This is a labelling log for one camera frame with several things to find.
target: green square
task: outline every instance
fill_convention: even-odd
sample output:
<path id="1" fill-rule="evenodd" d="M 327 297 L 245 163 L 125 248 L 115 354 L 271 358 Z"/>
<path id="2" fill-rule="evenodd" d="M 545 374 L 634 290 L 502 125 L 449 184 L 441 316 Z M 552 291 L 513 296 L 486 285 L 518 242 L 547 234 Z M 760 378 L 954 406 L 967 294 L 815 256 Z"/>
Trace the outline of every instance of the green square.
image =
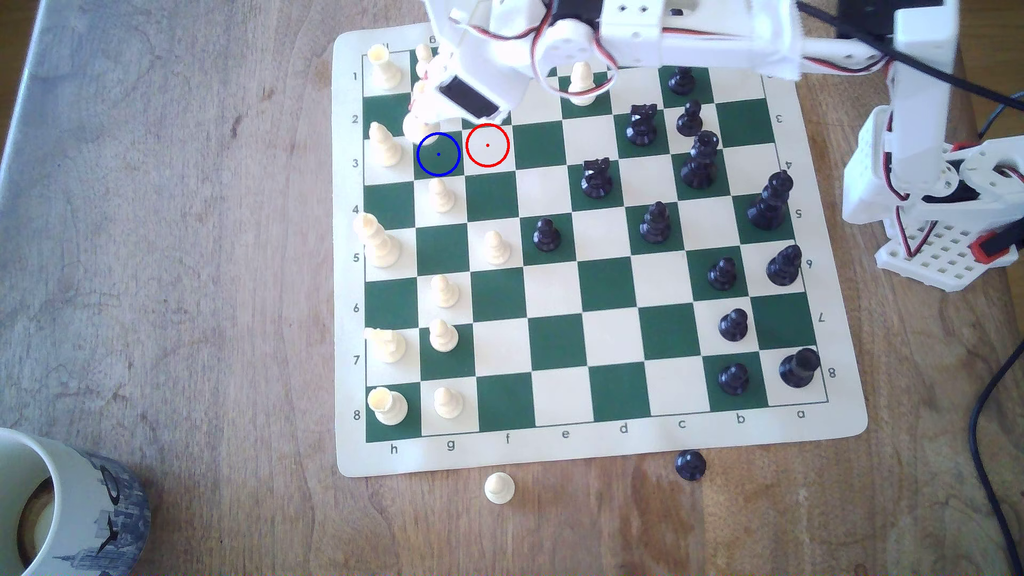
<path id="1" fill-rule="evenodd" d="M 758 353 L 706 356 L 703 363 L 705 380 L 708 384 L 708 403 L 711 404 L 712 412 L 768 407 L 768 393 L 765 392 L 765 377 L 761 370 L 761 356 Z M 722 390 L 722 386 L 718 385 L 718 374 L 737 363 L 746 367 L 751 383 L 743 394 L 730 396 Z"/>
<path id="2" fill-rule="evenodd" d="M 575 259 L 575 241 L 572 238 L 572 216 L 569 214 L 551 214 L 547 216 L 555 222 L 555 229 L 562 233 L 562 244 L 551 252 L 542 252 L 534 246 L 534 231 L 537 222 L 544 216 L 519 218 L 519 233 L 522 236 L 523 265 L 550 264 L 552 262 L 569 262 Z"/>
<path id="3" fill-rule="evenodd" d="M 607 72 L 595 72 L 594 73 L 594 85 L 600 86 L 605 80 L 608 79 Z M 570 78 L 568 76 L 561 76 L 558 78 L 558 87 L 561 90 L 569 89 Z M 608 116 L 611 114 L 611 94 L 610 92 L 605 92 L 599 94 L 594 98 L 594 101 L 587 106 L 577 106 L 572 104 L 569 98 L 559 98 L 562 100 L 562 119 L 568 120 L 569 118 L 588 118 L 591 116 Z"/>
<path id="4" fill-rule="evenodd" d="M 577 262 L 584 312 L 637 305 L 630 257 Z"/>
<path id="5" fill-rule="evenodd" d="M 811 315 L 806 292 L 753 297 L 751 316 L 761 349 L 813 346 L 814 324 L 823 320 L 822 326 L 827 326 L 828 322 L 824 316 Z"/>
<path id="6" fill-rule="evenodd" d="M 640 308 L 644 360 L 700 356 L 693 304 Z"/>
<path id="7" fill-rule="evenodd" d="M 608 175 L 611 176 L 611 190 L 604 198 L 594 199 L 583 193 L 583 164 L 566 166 L 569 173 L 569 199 L 572 211 L 597 210 L 599 208 L 614 208 L 623 205 L 623 177 L 618 172 L 618 161 L 608 161 Z"/>
<path id="8" fill-rule="evenodd" d="M 679 177 L 680 170 L 690 161 L 690 153 L 682 152 L 672 155 L 672 173 L 676 175 L 676 197 L 680 200 L 696 200 L 698 198 L 714 198 L 716 196 L 729 196 L 729 176 L 725 166 L 725 159 L 722 158 L 722 151 L 715 157 L 715 165 L 718 166 L 718 175 L 715 181 L 703 190 L 696 190 L 686 186 L 683 178 Z"/>
<path id="9" fill-rule="evenodd" d="M 650 416 L 643 363 L 591 366 L 590 400 L 595 422 Z"/>
<path id="10" fill-rule="evenodd" d="M 517 170 L 565 164 L 565 140 L 560 121 L 513 125 L 512 139 Z"/>
<path id="11" fill-rule="evenodd" d="M 455 138 L 455 142 L 444 136 L 437 136 L 437 139 L 422 147 L 416 146 L 419 142 L 413 142 L 413 154 L 416 155 L 417 148 L 419 148 L 420 151 L 419 162 L 416 161 L 416 158 L 413 159 L 415 162 L 415 165 L 413 166 L 413 175 L 416 179 L 420 180 L 423 178 L 433 178 L 440 175 L 463 175 L 463 162 L 466 160 L 466 155 L 462 153 L 462 132 L 456 130 L 454 132 L 444 133 L 450 134 L 453 138 Z M 445 172 L 452 170 L 453 167 L 455 167 L 455 170 L 445 174 Z M 428 174 L 424 168 L 430 170 L 433 174 Z"/>
<path id="12" fill-rule="evenodd" d="M 658 84 L 662 86 L 662 101 L 665 108 L 681 108 L 690 100 L 698 100 L 700 104 L 712 104 L 715 96 L 711 89 L 711 77 L 707 68 L 691 68 L 693 79 L 697 81 L 693 91 L 685 96 L 680 96 L 669 89 L 669 79 L 676 74 L 676 67 L 663 66 L 657 69 Z"/>
<path id="13" fill-rule="evenodd" d="M 519 217 L 515 172 L 466 176 L 466 217 L 469 221 Z"/>
<path id="14" fill-rule="evenodd" d="M 531 428 L 534 381 L 528 373 L 476 378 L 480 431 Z"/>
<path id="15" fill-rule="evenodd" d="M 362 138 L 370 137 L 370 123 L 380 122 L 393 136 L 402 134 L 401 121 L 409 114 L 411 94 L 381 94 L 362 98 Z"/>
<path id="16" fill-rule="evenodd" d="M 526 289 L 521 268 L 473 272 L 469 278 L 474 322 L 526 317 Z"/>
<path id="17" fill-rule="evenodd" d="M 527 326 L 534 370 L 587 365 L 582 314 L 530 318 Z"/>
<path id="18" fill-rule="evenodd" d="M 718 114 L 719 136 L 722 137 L 723 147 L 775 141 L 768 101 L 764 98 L 719 102 L 715 105 L 715 112 Z"/>
<path id="19" fill-rule="evenodd" d="M 761 230 L 751 223 L 751 219 L 746 217 L 746 209 L 760 197 L 760 194 L 732 197 L 732 208 L 736 213 L 736 231 L 739 232 L 739 243 L 755 244 L 757 242 L 793 240 L 793 219 L 792 214 L 790 214 L 788 205 L 785 207 L 785 219 L 782 220 L 782 225 L 775 230 Z"/>
<path id="20" fill-rule="evenodd" d="M 669 231 L 669 239 L 660 244 L 651 244 L 640 236 L 640 224 L 647 214 L 650 206 L 627 206 L 626 221 L 629 223 L 630 253 L 631 254 L 653 254 L 655 252 L 675 252 L 683 249 L 683 231 L 679 223 L 679 204 L 676 202 L 666 202 L 665 207 L 669 209 L 669 222 L 672 230 Z"/>
<path id="21" fill-rule="evenodd" d="M 726 256 L 736 261 L 736 283 L 728 290 L 716 290 L 708 283 L 708 271 Z M 687 250 L 686 265 L 690 269 L 690 288 L 693 289 L 694 301 L 746 295 L 746 274 L 743 271 L 743 258 L 739 253 L 739 246 Z"/>
<path id="22" fill-rule="evenodd" d="M 618 158 L 639 158 L 641 156 L 662 156 L 669 154 L 669 135 L 665 131 L 665 111 L 657 109 L 654 115 L 654 128 L 657 133 L 654 141 L 647 146 L 637 146 L 626 139 L 626 128 L 630 125 L 630 115 L 616 114 L 615 121 L 615 146 L 618 147 Z"/>
<path id="23" fill-rule="evenodd" d="M 413 182 L 374 184 L 364 188 L 362 209 L 377 216 L 384 230 L 416 228 Z"/>
<path id="24" fill-rule="evenodd" d="M 385 387 L 391 392 L 396 392 L 406 399 L 406 404 L 409 405 L 409 412 L 406 417 L 401 419 L 400 422 L 393 426 L 387 424 L 382 424 L 377 416 L 374 415 L 374 411 L 370 409 L 369 402 L 367 403 L 366 410 L 362 412 L 364 418 L 367 421 L 367 442 L 387 442 L 392 440 L 407 440 L 410 438 L 420 438 L 423 433 L 423 428 L 420 425 L 421 415 L 420 411 L 420 382 L 409 382 L 406 384 L 391 384 Z M 373 388 L 367 388 L 367 397 L 370 397 L 370 390 Z"/>
<path id="25" fill-rule="evenodd" d="M 420 325 L 415 278 L 367 282 L 364 290 L 364 322 L 370 328 L 401 330 Z"/>
<path id="26" fill-rule="evenodd" d="M 476 369 L 473 357 L 473 325 L 453 326 L 459 332 L 459 343 L 449 352 L 437 352 L 430 345 L 430 328 L 420 328 L 420 378 L 443 380 L 472 376 Z"/>
<path id="27" fill-rule="evenodd" d="M 419 276 L 452 274 L 469 270 L 469 238 L 466 224 L 416 229 L 416 269 Z"/>

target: mug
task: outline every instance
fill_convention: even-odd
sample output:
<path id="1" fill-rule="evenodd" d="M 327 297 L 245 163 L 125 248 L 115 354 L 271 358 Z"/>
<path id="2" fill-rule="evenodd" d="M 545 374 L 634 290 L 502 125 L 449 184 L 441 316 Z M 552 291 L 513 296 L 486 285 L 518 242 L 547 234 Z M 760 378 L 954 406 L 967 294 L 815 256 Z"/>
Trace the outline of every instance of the mug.
<path id="1" fill-rule="evenodd" d="M 0 428 L 0 576 L 128 574 L 148 535 L 142 484 L 120 462 Z"/>

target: wood grain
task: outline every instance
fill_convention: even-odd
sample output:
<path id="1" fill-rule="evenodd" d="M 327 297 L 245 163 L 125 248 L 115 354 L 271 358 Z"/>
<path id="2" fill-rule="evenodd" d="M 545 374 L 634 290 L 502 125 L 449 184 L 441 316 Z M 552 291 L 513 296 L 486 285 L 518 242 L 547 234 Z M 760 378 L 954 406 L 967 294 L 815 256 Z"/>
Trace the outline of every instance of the wood grain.
<path id="1" fill-rule="evenodd" d="M 507 466 L 504 506 L 482 495 L 497 468 L 342 477 L 331 47 L 424 19 L 406 0 L 44 4 L 0 182 L 0 425 L 140 474 L 138 573 L 1007 571 L 966 445 L 1016 344 L 1006 276 L 926 288 L 876 268 L 881 225 L 840 217 L 880 78 L 800 83 L 866 433 L 709 450 L 696 484 L 673 454 Z M 1018 534 L 1020 382 L 980 431 Z"/>

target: black cable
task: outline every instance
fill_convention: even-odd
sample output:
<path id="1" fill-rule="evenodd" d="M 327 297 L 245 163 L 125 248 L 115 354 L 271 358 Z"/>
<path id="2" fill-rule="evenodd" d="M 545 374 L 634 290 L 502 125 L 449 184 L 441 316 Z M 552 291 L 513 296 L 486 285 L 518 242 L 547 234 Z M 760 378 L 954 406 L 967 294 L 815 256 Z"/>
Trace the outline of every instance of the black cable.
<path id="1" fill-rule="evenodd" d="M 946 74 L 945 72 L 942 72 L 941 70 L 935 67 L 928 66 L 927 64 L 919 60 L 918 58 L 904 54 L 903 52 L 893 48 L 892 46 L 886 44 L 885 42 L 880 42 L 870 34 L 844 23 L 838 17 L 822 10 L 821 8 L 811 6 L 807 2 L 804 2 L 803 0 L 797 0 L 797 9 L 811 16 L 814 19 L 818 19 L 827 24 L 828 26 L 835 28 L 836 30 L 847 36 L 860 40 L 861 42 L 867 44 L 874 50 L 889 56 L 890 58 L 900 64 L 904 64 L 916 70 L 918 72 L 921 72 L 922 74 L 927 74 L 932 78 L 935 78 L 936 80 L 941 80 L 946 84 L 949 84 L 950 86 L 953 86 L 955 88 L 959 88 L 961 90 L 964 90 L 966 92 L 970 92 L 972 94 L 981 96 L 983 98 L 988 98 L 996 104 L 1001 104 L 1014 110 L 1024 112 L 1024 102 L 1017 101 L 1011 98 L 1010 96 L 1000 94 L 984 86 L 979 86 L 974 82 L 968 82 L 963 78 L 957 78 L 950 74 Z"/>
<path id="2" fill-rule="evenodd" d="M 1002 508 L 999 507 L 999 500 L 995 497 L 995 491 L 992 490 L 992 483 L 988 481 L 988 475 L 985 474 L 985 466 L 981 464 L 981 453 L 978 452 L 978 417 L 981 416 L 981 409 L 985 407 L 988 397 L 992 396 L 995 385 L 1007 375 L 1007 372 L 1010 371 L 1010 368 L 1013 367 L 1022 354 L 1024 354 L 1024 340 L 1021 340 L 1021 343 L 1017 345 L 1017 349 L 1002 363 L 1002 367 L 992 376 L 985 389 L 981 392 L 981 396 L 978 397 L 978 402 L 974 405 L 974 410 L 971 412 L 971 424 L 968 427 L 968 444 L 971 448 L 971 459 L 974 460 L 974 468 L 978 470 L 978 480 L 981 482 L 981 487 L 985 489 L 988 504 L 992 506 L 992 511 L 995 512 L 995 521 L 999 523 L 999 531 L 1002 532 L 1002 540 L 1007 545 L 1007 556 L 1010 557 L 1010 567 L 1015 576 L 1021 576 L 1024 574 L 1024 570 L 1021 570 L 1021 558 L 1017 553 L 1017 544 L 1014 542 L 1013 533 L 1010 532 L 1010 525 L 1007 524 L 1007 517 L 1002 516 Z"/>

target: blue circle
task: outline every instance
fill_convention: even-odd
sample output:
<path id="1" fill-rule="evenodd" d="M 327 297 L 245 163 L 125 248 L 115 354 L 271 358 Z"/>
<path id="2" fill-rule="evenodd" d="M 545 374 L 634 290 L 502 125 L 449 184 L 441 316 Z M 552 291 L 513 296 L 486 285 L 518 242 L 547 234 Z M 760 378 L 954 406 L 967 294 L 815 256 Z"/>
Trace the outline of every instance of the blue circle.
<path id="1" fill-rule="evenodd" d="M 423 165 L 423 161 L 420 160 L 420 149 L 423 148 L 423 142 L 427 141 L 427 139 L 429 139 L 430 136 L 444 136 L 445 138 L 452 140 L 452 143 L 455 145 L 455 151 L 456 151 L 456 154 L 458 154 L 458 156 L 456 156 L 456 158 L 455 158 L 455 166 L 452 166 L 452 169 L 449 170 L 447 172 L 443 172 L 443 173 L 440 173 L 440 174 L 435 173 L 435 172 L 431 172 L 430 170 L 427 170 L 427 168 Z M 445 134 L 444 132 L 431 132 L 431 133 L 427 134 L 426 136 L 424 136 L 424 138 L 422 140 L 420 140 L 420 143 L 418 143 L 416 146 L 416 163 L 420 165 L 420 168 L 422 168 L 424 172 L 430 174 L 431 176 L 437 176 L 437 177 L 446 176 L 446 175 L 451 174 L 452 172 L 455 172 L 455 169 L 459 167 L 459 163 L 460 162 L 462 162 L 462 149 L 459 148 L 459 142 L 457 142 L 455 140 L 455 137 L 453 137 L 452 134 Z"/>

